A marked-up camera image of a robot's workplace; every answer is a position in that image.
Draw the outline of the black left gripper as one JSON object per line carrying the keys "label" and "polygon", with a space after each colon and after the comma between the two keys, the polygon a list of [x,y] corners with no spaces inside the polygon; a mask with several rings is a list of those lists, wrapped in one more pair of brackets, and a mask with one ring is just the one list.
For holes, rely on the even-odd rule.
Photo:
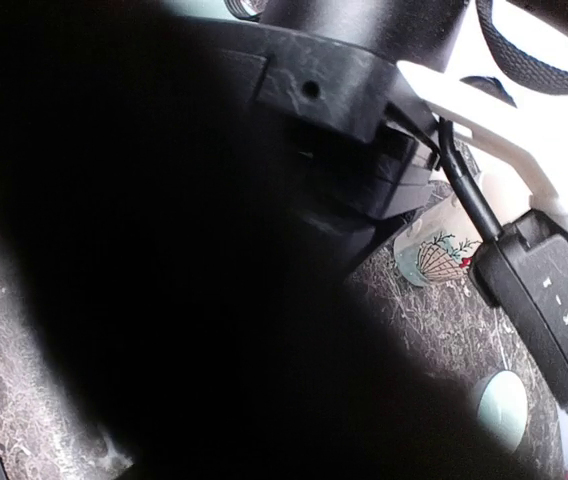
{"label": "black left gripper", "polygon": [[203,35],[273,154],[277,198],[319,229],[393,234],[427,203],[430,109],[403,61],[443,72],[464,1],[271,1]]}

